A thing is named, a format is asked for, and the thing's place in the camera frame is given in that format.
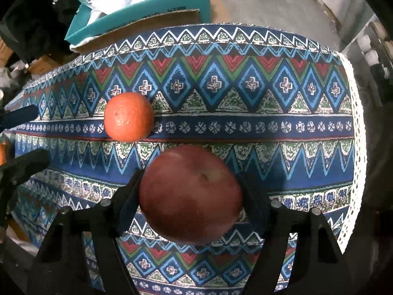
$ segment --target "white lace trim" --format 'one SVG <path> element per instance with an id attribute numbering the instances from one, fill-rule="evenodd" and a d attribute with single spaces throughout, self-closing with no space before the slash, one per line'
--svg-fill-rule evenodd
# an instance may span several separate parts
<path id="1" fill-rule="evenodd" d="M 343 227 L 338 236 L 338 245 L 344 253 L 349 238 L 355 227 L 366 181 L 367 151 L 366 151 L 366 131 L 363 117 L 363 106 L 359 98 L 358 88 L 353 74 L 353 68 L 349 60 L 343 54 L 339 54 L 345 72 L 347 73 L 349 90 L 351 92 L 353 129 L 355 132 L 355 155 L 354 155 L 354 172 L 353 184 L 351 187 L 351 201 L 347 216 L 345 217 Z"/>

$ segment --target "red triangle pattern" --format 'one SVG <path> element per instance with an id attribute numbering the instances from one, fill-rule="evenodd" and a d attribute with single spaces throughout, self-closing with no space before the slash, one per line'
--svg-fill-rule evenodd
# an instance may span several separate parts
<path id="1" fill-rule="evenodd" d="M 187 266 L 190 266 L 198 258 L 198 254 L 180 253 Z"/>
<path id="2" fill-rule="evenodd" d="M 212 255 L 211 259 L 215 262 L 216 266 L 220 268 L 232 262 L 234 256 L 231 254 Z"/>
<path id="3" fill-rule="evenodd" d="M 108 77 L 108 75 L 111 73 L 112 68 L 104 68 L 104 69 L 97 69 L 95 70 L 97 80 L 100 84 L 103 84 Z"/>
<path id="4" fill-rule="evenodd" d="M 141 62 L 134 62 L 131 64 L 123 64 L 120 66 L 121 70 L 127 76 L 128 79 L 132 78 L 134 75 L 135 71 L 139 68 L 141 65 Z"/>
<path id="5" fill-rule="evenodd" d="M 140 245 L 137 245 L 137 244 L 128 244 L 127 241 L 121 241 L 120 243 L 121 243 L 121 246 L 123 247 L 123 249 L 125 249 L 128 254 L 135 252 L 136 249 L 138 247 L 140 247 Z"/>
<path id="6" fill-rule="evenodd" d="M 269 59 L 265 57 L 257 57 L 258 61 L 262 64 L 264 69 L 270 73 L 276 67 L 276 64 L 280 60 L 279 57 L 271 57 Z"/>
<path id="7" fill-rule="evenodd" d="M 161 76 L 165 72 L 165 70 L 168 68 L 168 65 L 172 61 L 172 58 L 164 58 L 162 60 L 152 60 L 151 63 L 156 69 L 157 73 Z"/>
<path id="8" fill-rule="evenodd" d="M 20 194 L 22 194 L 23 198 L 27 199 L 28 202 L 32 202 L 33 201 L 33 197 L 30 194 L 26 194 L 25 192 L 22 192 L 22 191 L 20 191 Z"/>
<path id="9" fill-rule="evenodd" d="M 246 254 L 246 257 L 247 257 L 248 261 L 250 262 L 250 264 L 255 264 L 258 260 L 259 252 Z"/>
<path id="10" fill-rule="evenodd" d="M 47 214 L 50 214 L 51 212 L 53 212 L 53 206 L 48 205 L 48 204 L 43 204 L 41 206 L 44 207 L 44 210 Z"/>
<path id="11" fill-rule="evenodd" d="M 168 251 L 164 251 L 163 249 L 149 249 L 149 251 L 158 261 L 169 253 Z"/>
<path id="12" fill-rule="evenodd" d="M 207 55 L 200 55 L 199 57 L 195 57 L 193 55 L 190 55 L 189 57 L 185 57 L 187 63 L 190 65 L 194 74 L 199 73 L 200 69 L 205 64 L 205 61 L 207 58 L 208 58 Z"/>
<path id="13" fill-rule="evenodd" d="M 87 74 L 88 74 L 87 72 L 80 73 L 76 76 L 76 85 L 81 92 L 84 89 L 84 86 L 86 85 Z"/>
<path id="14" fill-rule="evenodd" d="M 37 199 L 34 200 L 34 207 L 37 208 L 41 208 L 41 203 L 37 201 Z"/>
<path id="15" fill-rule="evenodd" d="M 231 55 L 223 55 L 223 59 L 231 73 L 233 73 L 237 69 L 237 67 L 243 62 L 245 57 L 246 56 L 244 55 L 235 55 L 234 57 Z"/>
<path id="16" fill-rule="evenodd" d="M 50 87 L 44 88 L 46 96 L 49 95 L 50 89 L 51 89 Z"/>
<path id="17" fill-rule="evenodd" d="M 315 67 L 317 68 L 320 76 L 325 77 L 327 70 L 329 69 L 330 63 L 316 63 Z"/>
<path id="18" fill-rule="evenodd" d="M 285 257 L 287 257 L 288 255 L 291 255 L 295 251 L 296 251 L 296 247 L 291 247 L 290 249 L 287 249 L 285 252 Z"/>
<path id="19" fill-rule="evenodd" d="M 65 79 L 64 82 L 63 82 L 64 89 L 66 91 L 69 91 L 71 89 L 71 86 L 72 86 L 73 82 L 74 82 L 73 79 L 70 79 L 70 78 Z"/>
<path id="20" fill-rule="evenodd" d="M 53 93 L 55 94 L 55 95 L 58 95 L 59 94 L 59 92 L 60 92 L 60 87 L 61 87 L 61 83 L 55 83 L 54 85 L 53 85 Z"/>
<path id="21" fill-rule="evenodd" d="M 307 65 L 307 61 L 306 60 L 296 60 L 295 58 L 289 58 L 290 61 L 292 62 L 292 65 L 294 66 L 294 68 L 296 69 L 298 74 L 301 74 L 304 69 L 306 68 Z"/>
<path id="22" fill-rule="evenodd" d="M 44 93 L 44 89 L 38 89 L 36 92 L 37 100 L 41 100 L 41 95 Z"/>
<path id="23" fill-rule="evenodd" d="M 338 68 L 340 69 L 341 75 L 343 76 L 343 78 L 345 80 L 348 80 L 348 76 L 347 76 L 347 72 L 345 72 L 345 68 L 342 65 L 339 65 Z"/>

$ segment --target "geometric pattern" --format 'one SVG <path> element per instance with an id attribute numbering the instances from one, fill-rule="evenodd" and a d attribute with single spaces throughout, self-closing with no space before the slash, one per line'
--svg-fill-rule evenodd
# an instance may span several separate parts
<path id="1" fill-rule="evenodd" d="M 111 140 L 107 102 L 126 91 L 151 103 L 154 129 L 136 143 Z M 90 208 L 163 150 L 204 146 L 286 207 L 319 207 L 337 236 L 354 180 L 355 142 L 348 77 L 335 51 L 305 37 L 244 25 L 190 25 L 147 32 L 79 56 L 28 84 L 7 109 L 37 105 L 39 117 L 7 132 L 17 155 L 49 151 L 51 164 L 18 189 L 13 211 L 40 246 L 61 206 Z M 296 247 L 291 234 L 277 290 Z M 92 285 L 102 289 L 91 236 L 84 244 Z M 137 212 L 118 239 L 146 294 L 239 295 L 263 240 L 241 212 L 219 240 L 180 245 Z"/>

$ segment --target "teal box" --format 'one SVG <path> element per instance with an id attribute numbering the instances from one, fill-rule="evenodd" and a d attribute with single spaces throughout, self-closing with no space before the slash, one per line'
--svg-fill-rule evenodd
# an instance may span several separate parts
<path id="1" fill-rule="evenodd" d="M 146 0 L 108 14 L 87 25 L 91 9 L 81 4 L 68 28 L 65 40 L 77 45 L 85 38 L 101 35 L 131 22 L 156 14 L 199 9 L 202 23 L 210 22 L 210 0 Z"/>

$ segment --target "cardboard box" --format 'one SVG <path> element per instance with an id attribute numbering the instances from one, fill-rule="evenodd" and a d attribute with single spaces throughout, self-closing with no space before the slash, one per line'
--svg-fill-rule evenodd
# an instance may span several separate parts
<path id="1" fill-rule="evenodd" d="M 100 35 L 76 47 L 74 51 L 82 55 L 89 54 L 142 32 L 199 23 L 201 23 L 199 10 L 185 10 L 154 15 Z"/>
<path id="2" fill-rule="evenodd" d="M 7 47 L 4 41 L 0 38 L 0 67 L 5 67 L 13 53 L 14 51 Z"/>
<path id="3" fill-rule="evenodd" d="M 65 40 L 77 45 L 85 38 L 104 34 L 146 17 L 194 9 L 200 10 L 202 23 L 210 22 L 210 0 L 146 0 L 105 15 L 87 25 L 91 9 L 82 4 L 72 20 Z"/>

